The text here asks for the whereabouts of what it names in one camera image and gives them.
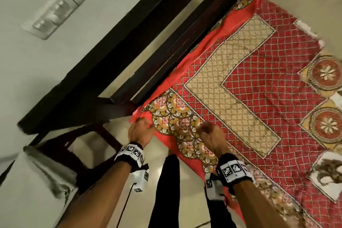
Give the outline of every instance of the beige floor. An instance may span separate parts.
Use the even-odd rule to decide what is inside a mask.
[[[110,96],[173,30],[189,15],[202,0],[193,0],[145,51],[106,89],[102,96]],[[342,0],[271,0],[290,13],[299,17],[312,27],[325,41],[329,51],[342,59]],[[128,142],[127,131],[129,118],[113,120],[106,128],[123,144]],[[89,134],[78,139],[73,145],[74,152],[88,166],[97,165],[114,154],[96,134]],[[132,193],[122,216],[120,227],[143,228],[148,226],[155,199],[155,191],[161,168],[168,149],[155,137],[146,148],[146,162],[150,166],[150,179],[146,191]],[[126,183],[119,204],[114,211],[108,227],[116,227],[132,184],[132,177]],[[167,191],[165,191],[165,210],[167,211]],[[244,227],[241,219],[233,214],[238,227]],[[209,221],[209,213],[203,192],[203,182],[184,163],[181,162],[181,201],[179,211],[180,227],[191,228]]]

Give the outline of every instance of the black wrist strap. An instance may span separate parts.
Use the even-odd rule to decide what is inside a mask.
[[[115,157],[115,162],[124,161],[132,166],[131,173],[139,170],[145,159],[143,148],[137,142],[131,142],[123,146]]]
[[[243,180],[250,180],[253,182],[252,174],[249,172],[246,165],[232,153],[225,153],[221,156],[216,172],[220,177],[222,185],[228,187],[229,193],[232,195],[235,195],[233,185],[240,183]]]

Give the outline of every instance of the beige chevron pattern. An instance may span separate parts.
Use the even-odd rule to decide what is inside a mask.
[[[220,83],[239,61],[262,44],[272,32],[273,29],[255,15],[213,53],[187,84],[208,108],[261,156],[270,151],[278,142],[278,137],[225,91]]]

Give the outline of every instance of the glossy floor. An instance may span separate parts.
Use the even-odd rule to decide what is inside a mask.
[[[110,96],[137,69],[175,28],[189,15],[202,0],[193,0],[173,22],[149,45],[145,51],[103,92]],[[326,48],[336,57],[342,59],[342,0],[271,0],[289,13],[295,15],[318,33],[324,40]],[[113,120],[106,128],[123,144],[128,142],[127,131],[129,118]],[[74,152],[89,167],[113,155],[114,151],[96,134],[80,137],[73,145]],[[155,137],[145,150],[146,162],[150,166],[150,179],[146,191],[132,193],[123,213],[119,227],[145,228],[148,226],[154,205],[156,186],[168,149]],[[181,162],[181,201],[179,210],[180,227],[192,228],[210,220],[204,196],[203,181]],[[132,177],[127,181],[124,191],[108,227],[115,228],[123,205],[125,204]],[[165,211],[167,211],[168,192],[165,191]],[[233,219],[238,227],[244,223],[237,215]]]

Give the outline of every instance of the wall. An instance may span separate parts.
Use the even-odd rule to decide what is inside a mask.
[[[0,0],[0,164],[32,141],[16,123],[139,0],[85,0],[48,40],[20,25],[47,0]]]

